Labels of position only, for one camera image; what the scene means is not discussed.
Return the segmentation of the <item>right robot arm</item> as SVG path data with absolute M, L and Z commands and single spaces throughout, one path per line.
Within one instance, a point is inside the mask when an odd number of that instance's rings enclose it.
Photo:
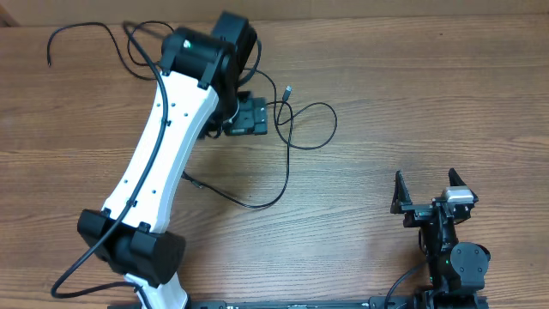
M 487 308 L 478 292 L 485 287 L 491 253 L 482 245 L 461 242 L 455 227 L 471 218 L 478 196 L 457 171 L 448 172 L 449 186 L 429 203 L 413 203 L 402 171 L 395 173 L 390 212 L 404 215 L 404 227 L 419 229 L 419 249 L 425 261 L 411 268 L 390 288 L 383 306 L 389 307 L 395 289 L 423 267 L 429 270 L 430 285 L 418 288 L 408 308 Z

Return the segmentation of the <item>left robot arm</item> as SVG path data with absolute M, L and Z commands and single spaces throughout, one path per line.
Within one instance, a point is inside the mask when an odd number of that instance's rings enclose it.
M 240 80 L 256 30 L 239 15 L 220 15 L 211 34 L 186 27 L 161 47 L 154 106 L 124 176 L 99 210 L 77 223 L 96 256 L 121 274 L 141 308 L 184 308 L 177 271 L 184 238 L 168 231 L 172 202 L 190 153 L 209 132 L 263 135 L 266 101 Z

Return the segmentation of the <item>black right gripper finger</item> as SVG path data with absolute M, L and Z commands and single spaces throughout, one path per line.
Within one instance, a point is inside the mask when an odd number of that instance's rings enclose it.
M 462 178 L 459 176 L 458 172 L 451 168 L 448 172 L 449 176 L 449 184 L 451 186 L 466 186 L 466 183 L 462 180 Z
M 405 214 L 410 212 L 413 202 L 409 195 L 404 176 L 401 170 L 395 173 L 395 188 L 390 206 L 391 214 Z

